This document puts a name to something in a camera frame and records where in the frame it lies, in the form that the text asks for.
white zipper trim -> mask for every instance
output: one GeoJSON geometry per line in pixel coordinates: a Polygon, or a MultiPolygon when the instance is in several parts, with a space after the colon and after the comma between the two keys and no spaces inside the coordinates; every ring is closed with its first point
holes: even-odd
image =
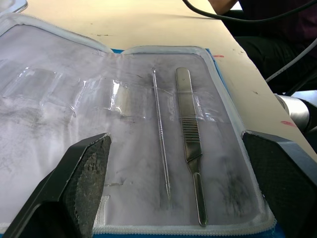
{"type": "Polygon", "coordinates": [[[113,53],[108,46],[100,43],[99,41],[62,29],[33,16],[21,13],[8,13],[0,17],[0,22],[0,36],[16,25],[29,25],[38,27],[70,41],[89,46],[106,53],[113,53]]]}
{"type": "Polygon", "coordinates": [[[274,228],[276,220],[273,218],[266,227],[255,226],[251,223],[223,226],[110,226],[93,228],[94,234],[118,235],[183,235],[183,236],[243,236],[266,232],[274,228]]]}
{"type": "Polygon", "coordinates": [[[0,234],[5,233],[6,229],[10,226],[10,223],[0,223],[0,234]]]}

zipper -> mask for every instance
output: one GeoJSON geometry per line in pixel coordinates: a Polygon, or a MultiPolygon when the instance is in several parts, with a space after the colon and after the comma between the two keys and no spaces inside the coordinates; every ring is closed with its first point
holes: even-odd
{"type": "Polygon", "coordinates": [[[268,225],[260,225],[250,228],[244,224],[244,228],[230,228],[231,225],[207,226],[112,226],[93,228],[93,234],[118,234],[118,235],[181,235],[181,236],[247,236],[256,235],[273,229],[277,221],[268,225]]]}
{"type": "Polygon", "coordinates": [[[51,26],[54,26],[54,27],[58,27],[58,28],[60,28],[60,29],[62,29],[62,30],[64,30],[64,31],[70,33],[70,34],[73,34],[73,35],[75,35],[75,36],[77,36],[77,37],[85,38],[85,39],[90,40],[90,41],[93,41],[93,42],[95,42],[95,43],[97,43],[97,44],[100,44],[100,45],[104,46],[105,48],[107,48],[107,46],[106,46],[105,44],[103,44],[103,43],[101,43],[101,42],[99,42],[99,41],[97,41],[97,40],[95,40],[95,39],[92,39],[92,38],[90,38],[90,37],[88,37],[88,36],[80,35],[80,34],[78,34],[78,33],[75,33],[75,32],[72,32],[72,31],[70,31],[70,30],[67,30],[67,29],[65,29],[65,28],[63,28],[63,27],[56,26],[55,24],[49,23],[49,22],[47,22],[47,21],[45,21],[45,20],[43,20],[43,19],[40,19],[40,18],[38,18],[38,17],[36,17],[36,16],[31,16],[31,15],[25,14],[25,13],[20,13],[20,15],[24,15],[24,16],[27,16],[27,17],[30,17],[30,18],[37,19],[37,20],[42,21],[42,22],[44,22],[44,23],[46,23],[46,24],[48,24],[48,25],[51,25],[51,26]]]}

black cable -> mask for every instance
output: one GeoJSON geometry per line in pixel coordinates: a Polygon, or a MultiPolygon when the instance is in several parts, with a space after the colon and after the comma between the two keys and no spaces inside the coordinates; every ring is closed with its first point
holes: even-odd
{"type": "Polygon", "coordinates": [[[195,13],[198,13],[200,15],[206,16],[206,17],[211,17],[211,18],[215,18],[218,20],[229,20],[229,21],[235,21],[235,22],[240,22],[240,23],[249,23],[249,24],[257,24],[257,23],[267,23],[267,22],[272,22],[272,21],[277,21],[280,20],[284,17],[290,16],[294,13],[303,11],[305,9],[307,9],[308,7],[314,5],[317,3],[317,0],[312,0],[311,2],[308,2],[307,4],[300,6],[294,10],[288,11],[286,13],[280,14],[278,16],[274,16],[271,18],[267,18],[267,19],[262,19],[262,20],[244,20],[244,19],[238,19],[238,18],[233,18],[233,17],[228,17],[228,16],[221,16],[221,15],[217,15],[217,14],[212,14],[206,11],[202,11],[196,7],[194,7],[193,5],[191,5],[188,0],[183,0],[183,2],[186,4],[186,6],[191,9],[192,11],[194,11],[195,13]]]}

red stain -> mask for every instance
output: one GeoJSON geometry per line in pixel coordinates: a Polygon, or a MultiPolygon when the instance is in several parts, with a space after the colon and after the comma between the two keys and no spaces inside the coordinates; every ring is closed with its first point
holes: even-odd
{"type": "Polygon", "coordinates": [[[292,127],[297,127],[294,123],[292,123],[290,121],[283,120],[283,121],[281,121],[281,123],[284,124],[284,125],[290,125],[292,127]]]}

white fabric lining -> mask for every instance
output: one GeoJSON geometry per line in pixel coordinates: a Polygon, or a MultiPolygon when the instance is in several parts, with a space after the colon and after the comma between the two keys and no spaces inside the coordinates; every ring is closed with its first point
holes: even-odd
{"type": "MultiPolygon", "coordinates": [[[[37,24],[40,25],[40,27],[41,27],[42,29],[44,29],[42,25],[45,25],[46,23],[44,24],[44,23],[39,23],[39,22],[37,22],[37,24]]],[[[65,39],[69,39],[69,38],[66,36],[69,32],[64,32],[64,33],[65,33],[65,35],[64,35],[63,37],[64,37],[65,39]]],[[[208,66],[209,72],[210,72],[210,74],[212,75],[213,81],[216,82],[215,85],[217,86],[218,91],[221,91],[220,96],[222,97],[222,100],[225,102],[225,106],[226,106],[226,108],[227,108],[227,111],[231,113],[230,119],[231,119],[231,122],[235,125],[235,126],[234,126],[234,129],[235,129],[235,132],[236,132],[236,136],[237,136],[237,138],[238,138],[238,141],[239,141],[239,143],[240,143],[240,146],[242,146],[242,151],[243,151],[243,153],[244,153],[244,158],[246,159],[246,165],[247,165],[248,170],[249,170],[249,172],[250,172],[250,174],[251,174],[251,179],[253,179],[253,184],[254,184],[254,187],[255,187],[255,190],[256,190],[256,194],[257,194],[257,200],[258,200],[258,202],[259,202],[259,209],[261,210],[261,213],[268,215],[267,221],[266,221],[266,225],[264,225],[264,227],[270,227],[270,226],[273,224],[273,222],[274,222],[274,221],[273,221],[273,218],[272,218],[272,215],[271,215],[271,212],[269,211],[269,209],[268,209],[267,206],[266,206],[266,207],[264,206],[263,200],[262,200],[262,198],[260,198],[261,194],[259,193],[259,189],[258,189],[258,186],[257,186],[256,181],[254,181],[255,178],[254,178],[254,175],[253,175],[253,171],[252,171],[251,165],[250,165],[250,163],[247,161],[247,157],[246,157],[245,151],[244,151],[244,149],[243,149],[243,144],[242,144],[242,142],[241,142],[241,139],[239,138],[239,131],[240,131],[240,133],[241,133],[241,128],[243,128],[243,125],[242,125],[241,121],[239,120],[239,117],[237,116],[236,111],[233,112],[233,111],[235,110],[235,108],[234,108],[233,104],[230,102],[231,99],[230,99],[229,96],[227,95],[225,89],[224,89],[224,88],[221,88],[221,87],[223,87],[223,85],[221,84],[220,79],[219,79],[217,73],[215,73],[215,69],[214,69],[213,63],[212,63],[212,61],[211,61],[210,56],[208,55],[208,53],[205,52],[205,50],[203,50],[203,49],[193,48],[193,47],[139,47],[139,48],[133,48],[133,49],[127,50],[127,51],[124,52],[123,54],[125,55],[125,54],[129,54],[129,53],[130,53],[130,54],[131,54],[131,53],[168,53],[168,54],[176,54],[176,53],[188,54],[188,53],[190,53],[190,54],[200,55],[200,56],[204,59],[205,63],[206,63],[207,66],[208,66]]],[[[120,60],[122,60],[122,59],[121,59],[121,57],[119,56],[119,57],[114,57],[114,60],[120,61],[120,60]]],[[[254,221],[256,221],[256,220],[261,220],[260,223],[261,223],[262,225],[265,223],[265,222],[263,221],[263,219],[259,219],[259,218],[255,217],[255,218],[254,218],[254,221]]],[[[214,230],[214,229],[215,229],[215,226],[209,226],[209,229],[210,229],[210,230],[214,230]]]]}

